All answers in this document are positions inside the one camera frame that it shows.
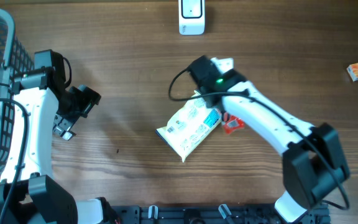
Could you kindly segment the yellow snack bag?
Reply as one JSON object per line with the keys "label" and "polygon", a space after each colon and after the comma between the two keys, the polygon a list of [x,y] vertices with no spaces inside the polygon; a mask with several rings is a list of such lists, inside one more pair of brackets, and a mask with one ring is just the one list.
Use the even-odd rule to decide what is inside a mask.
{"label": "yellow snack bag", "polygon": [[221,116],[217,108],[208,108],[203,98],[188,100],[156,133],[185,161],[221,123]]}

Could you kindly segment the red snack packet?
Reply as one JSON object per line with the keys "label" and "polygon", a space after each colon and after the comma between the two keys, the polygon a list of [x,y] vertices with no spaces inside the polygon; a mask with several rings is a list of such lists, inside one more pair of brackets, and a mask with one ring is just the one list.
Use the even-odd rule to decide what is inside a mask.
{"label": "red snack packet", "polygon": [[245,122],[240,118],[225,112],[222,118],[222,127],[226,134],[231,134],[238,129],[245,128]]}

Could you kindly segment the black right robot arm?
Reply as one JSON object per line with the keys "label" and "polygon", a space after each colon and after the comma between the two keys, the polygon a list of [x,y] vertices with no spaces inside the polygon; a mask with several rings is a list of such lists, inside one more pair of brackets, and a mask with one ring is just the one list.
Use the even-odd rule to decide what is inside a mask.
{"label": "black right robot arm", "polygon": [[282,158],[285,192],[274,207],[285,222],[300,220],[333,190],[344,190],[350,170],[331,125],[314,126],[294,117],[238,71],[224,72],[205,55],[191,62],[186,72],[209,106],[245,122]]}

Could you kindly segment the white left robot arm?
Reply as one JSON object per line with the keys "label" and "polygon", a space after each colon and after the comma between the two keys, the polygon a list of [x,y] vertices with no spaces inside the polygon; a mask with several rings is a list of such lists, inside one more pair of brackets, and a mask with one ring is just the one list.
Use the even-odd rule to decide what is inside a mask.
{"label": "white left robot arm", "polygon": [[52,137],[73,137],[101,97],[71,85],[71,66],[44,50],[0,69],[0,223],[119,223],[103,197],[76,201],[52,177]]}

